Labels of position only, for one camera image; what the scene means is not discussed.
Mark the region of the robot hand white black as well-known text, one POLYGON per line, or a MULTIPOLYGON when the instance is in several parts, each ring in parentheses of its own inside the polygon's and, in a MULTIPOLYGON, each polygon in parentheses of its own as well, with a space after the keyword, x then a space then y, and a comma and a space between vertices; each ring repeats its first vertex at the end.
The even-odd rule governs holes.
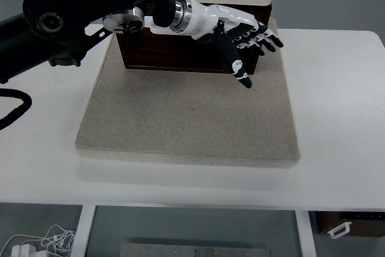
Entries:
POLYGON ((283 47, 281 40, 250 13, 218 4, 205 6, 195 0, 185 1, 187 15, 191 17, 186 33, 197 42, 211 43, 228 73, 251 88, 239 50, 249 48, 263 56, 262 46, 275 52, 276 47, 283 47))

